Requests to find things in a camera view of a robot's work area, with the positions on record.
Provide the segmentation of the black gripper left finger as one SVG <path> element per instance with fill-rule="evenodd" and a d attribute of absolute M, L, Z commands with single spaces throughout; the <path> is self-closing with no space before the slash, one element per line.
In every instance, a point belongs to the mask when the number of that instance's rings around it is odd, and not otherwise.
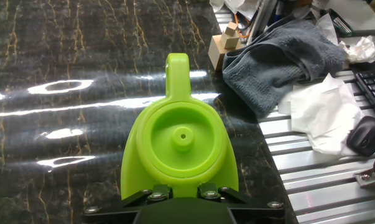
<path fill-rule="evenodd" d="M 172 188 L 165 184 L 137 191 L 107 207 L 88 207 L 82 213 L 82 223 L 134 223 L 138 213 L 146 206 L 173 197 Z"/>

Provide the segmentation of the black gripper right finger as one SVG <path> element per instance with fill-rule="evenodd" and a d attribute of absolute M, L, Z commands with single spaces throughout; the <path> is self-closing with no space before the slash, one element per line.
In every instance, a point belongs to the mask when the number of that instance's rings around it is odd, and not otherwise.
<path fill-rule="evenodd" d="M 267 204 L 249 198 L 231 187 L 201 184 L 197 217 L 203 223 L 285 223 L 282 202 Z"/>

